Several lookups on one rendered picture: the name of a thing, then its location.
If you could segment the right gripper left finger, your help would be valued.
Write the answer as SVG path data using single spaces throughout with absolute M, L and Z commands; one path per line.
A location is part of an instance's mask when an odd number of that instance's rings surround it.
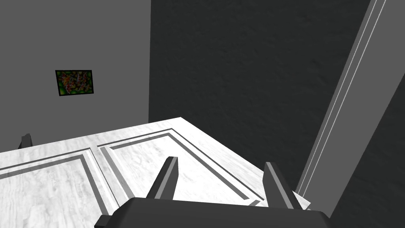
M 165 160 L 146 198 L 172 200 L 178 177 L 178 158 L 169 156 Z

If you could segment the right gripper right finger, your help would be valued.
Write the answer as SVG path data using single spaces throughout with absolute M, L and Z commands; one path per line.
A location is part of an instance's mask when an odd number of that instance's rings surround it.
M 303 209 L 275 162 L 265 163 L 263 187 L 268 207 Z

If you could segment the white marbled panel door leaf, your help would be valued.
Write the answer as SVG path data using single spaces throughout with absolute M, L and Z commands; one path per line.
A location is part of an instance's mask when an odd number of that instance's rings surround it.
M 174 118 L 0 153 L 0 228 L 93 228 L 177 157 L 175 200 L 267 207 L 263 171 Z

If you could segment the colourful black-framed wall picture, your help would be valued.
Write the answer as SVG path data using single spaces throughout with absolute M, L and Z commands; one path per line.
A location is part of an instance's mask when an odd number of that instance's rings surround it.
M 59 96 L 93 94 L 91 70 L 55 70 Z

